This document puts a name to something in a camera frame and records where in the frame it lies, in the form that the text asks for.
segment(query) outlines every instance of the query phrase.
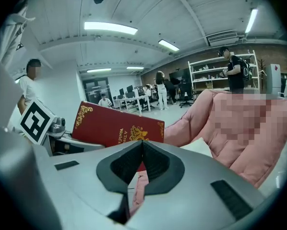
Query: fluorescent light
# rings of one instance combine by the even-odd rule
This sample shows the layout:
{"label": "fluorescent light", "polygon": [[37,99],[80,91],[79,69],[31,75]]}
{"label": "fluorescent light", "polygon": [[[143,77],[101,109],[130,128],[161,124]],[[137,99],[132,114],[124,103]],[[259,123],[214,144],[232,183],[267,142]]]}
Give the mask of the fluorescent light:
{"label": "fluorescent light", "polygon": [[258,9],[253,9],[251,11],[250,19],[249,19],[249,22],[248,22],[247,29],[246,29],[245,33],[250,32],[250,30],[252,28],[252,25],[254,23],[255,17],[257,16],[257,13],[258,13]]}
{"label": "fluorescent light", "polygon": [[105,22],[85,22],[84,29],[85,30],[115,31],[115,32],[127,33],[127,34],[132,34],[132,35],[135,35],[135,33],[138,31],[136,28],[128,27],[125,25],[105,23]]}
{"label": "fluorescent light", "polygon": [[126,69],[137,69],[137,70],[142,70],[144,67],[127,67]]}
{"label": "fluorescent light", "polygon": [[104,68],[104,69],[94,69],[94,70],[88,70],[87,73],[90,73],[90,72],[97,72],[97,71],[110,71],[111,68]]}
{"label": "fluorescent light", "polygon": [[165,40],[161,40],[158,42],[160,45],[165,46],[167,48],[170,48],[173,51],[179,51],[179,48],[175,47],[174,45],[170,44],[169,42],[166,42]]}

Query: ceiling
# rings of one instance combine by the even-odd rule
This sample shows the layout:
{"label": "ceiling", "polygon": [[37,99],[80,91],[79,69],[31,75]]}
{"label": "ceiling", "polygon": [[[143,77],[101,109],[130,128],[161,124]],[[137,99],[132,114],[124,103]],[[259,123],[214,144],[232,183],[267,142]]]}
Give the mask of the ceiling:
{"label": "ceiling", "polygon": [[[252,8],[259,12],[251,32],[245,35]],[[236,32],[243,42],[253,38],[276,42],[286,34],[264,0],[104,0],[101,4],[93,0],[30,0],[26,16],[36,18],[24,32],[35,41],[36,54],[51,67],[76,61],[82,79],[104,74],[86,73],[87,69],[112,68],[107,75],[147,72],[211,47],[206,36],[223,31]],[[138,32],[87,31],[86,21],[119,23]],[[160,39],[180,50],[172,53],[158,44]],[[127,66],[145,68],[136,72]]]}

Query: pillow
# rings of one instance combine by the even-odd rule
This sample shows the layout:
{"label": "pillow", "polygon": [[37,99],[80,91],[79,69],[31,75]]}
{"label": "pillow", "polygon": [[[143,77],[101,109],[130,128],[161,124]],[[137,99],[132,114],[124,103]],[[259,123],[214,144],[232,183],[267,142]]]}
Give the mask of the pillow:
{"label": "pillow", "polygon": [[200,137],[199,139],[181,148],[189,150],[189,151],[194,151],[194,152],[209,156],[211,158],[213,157],[209,146],[204,142],[202,137]]}

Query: backpack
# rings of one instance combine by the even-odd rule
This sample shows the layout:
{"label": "backpack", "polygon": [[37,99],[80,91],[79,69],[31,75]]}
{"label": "backpack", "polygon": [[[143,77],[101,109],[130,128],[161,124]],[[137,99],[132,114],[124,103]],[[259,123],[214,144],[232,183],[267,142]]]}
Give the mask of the backpack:
{"label": "backpack", "polygon": [[239,58],[240,61],[240,71],[243,74],[243,80],[244,81],[249,81],[252,79],[252,72],[250,65],[244,60]]}

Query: red book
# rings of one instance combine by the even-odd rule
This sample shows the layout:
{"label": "red book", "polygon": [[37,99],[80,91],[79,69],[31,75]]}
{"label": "red book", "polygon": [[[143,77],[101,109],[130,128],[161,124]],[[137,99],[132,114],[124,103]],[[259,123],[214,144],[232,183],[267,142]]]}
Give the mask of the red book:
{"label": "red book", "polygon": [[[164,121],[81,102],[72,137],[111,147],[132,140],[164,142]],[[145,170],[142,163],[138,171]]]}

